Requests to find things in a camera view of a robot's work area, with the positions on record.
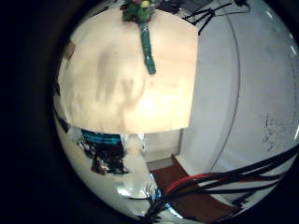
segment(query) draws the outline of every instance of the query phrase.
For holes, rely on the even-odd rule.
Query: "plywood panel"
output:
[[[67,121],[101,133],[153,133],[189,126],[197,60],[197,30],[157,10],[149,22],[157,73],[144,64],[136,23],[117,8],[85,21],[60,71]]]

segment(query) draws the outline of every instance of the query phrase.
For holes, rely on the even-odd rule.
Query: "black cable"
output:
[[[270,163],[270,164],[263,164],[262,167],[257,167],[256,168],[253,164],[253,165],[243,167],[243,168],[239,168],[239,169],[236,169],[236,170],[233,170],[233,171],[229,171],[229,172],[221,173],[221,174],[218,174],[218,175],[213,175],[213,176],[200,178],[198,180],[193,180],[193,182],[187,182],[185,184],[182,184],[181,186],[179,186],[179,188],[173,190],[172,193],[176,193],[176,192],[178,192],[182,189],[186,189],[187,187],[190,187],[190,186],[195,185],[195,184],[200,184],[200,183],[204,183],[204,182],[212,181],[212,180],[217,180],[217,179],[221,179],[221,178],[226,178],[226,179],[224,179],[224,183],[226,183],[226,184],[227,184],[228,181],[230,181],[229,183],[233,183],[233,182],[238,182],[242,179],[253,178],[253,177],[256,177],[257,175],[264,174],[264,173],[266,173],[270,170],[273,170],[274,168],[280,166],[282,163],[289,160],[290,158],[291,158],[291,156],[287,157],[287,158],[282,158],[282,159],[280,159],[278,161],[275,161],[273,163]],[[242,175],[243,173],[248,172],[248,169],[245,169],[245,168],[248,168],[248,167],[254,167],[254,168],[251,170],[251,172],[249,174]]]
[[[227,15],[233,15],[233,14],[244,14],[244,13],[250,13],[251,12],[251,7],[249,4],[244,4],[243,6],[245,6],[247,8],[247,10],[244,10],[244,11],[234,11],[234,12],[226,12],[226,13],[223,13],[223,14],[219,14],[219,15],[216,15],[217,17],[219,16],[227,16]]]
[[[262,189],[269,189],[277,185],[279,181],[260,186],[260,187],[253,187],[253,188],[245,188],[245,189],[209,189],[209,190],[203,190],[196,192],[196,194],[231,194],[231,193],[248,193],[248,192],[253,192],[257,190],[262,190]]]
[[[183,197],[185,194],[187,195],[187,194],[196,193],[196,191],[198,192],[199,190],[203,190],[203,189],[216,188],[216,187],[219,187],[219,186],[222,186],[222,185],[237,182],[241,179],[251,178],[251,177],[255,177],[256,175],[266,173],[266,172],[268,172],[270,170],[273,170],[274,168],[280,166],[280,164],[284,163],[285,161],[289,160],[297,152],[298,152],[298,148],[293,148],[289,151],[286,151],[284,153],[276,155],[272,158],[254,163],[254,164],[246,166],[246,167],[242,167],[242,168],[239,168],[239,169],[236,169],[236,170],[233,170],[233,171],[230,171],[230,172],[218,174],[218,175],[213,175],[213,176],[208,176],[208,177],[201,178],[200,180],[195,181],[195,182],[189,184],[188,186],[184,186],[184,188],[187,188],[187,187],[189,187],[191,185],[194,185],[194,184],[216,180],[216,179],[219,179],[221,177],[225,177],[228,174],[231,176],[231,177],[228,177],[228,178],[226,177],[223,180],[219,180],[217,182],[213,182],[211,184],[204,185],[202,187],[199,187],[199,189],[196,189],[196,190],[193,189],[193,190],[186,191],[184,193],[177,193],[177,194],[174,193],[172,195],[167,195],[164,198],[162,198],[160,201],[156,202],[152,207],[150,207],[149,210],[148,210],[148,213],[146,214],[146,216],[150,218],[150,216],[152,216],[153,214],[159,213],[159,210],[161,209],[161,206],[163,206],[165,203],[167,203],[168,201],[174,200],[176,198]],[[246,174],[246,175],[241,175],[242,173],[245,173],[245,172],[248,173],[249,171],[251,171],[251,173]]]

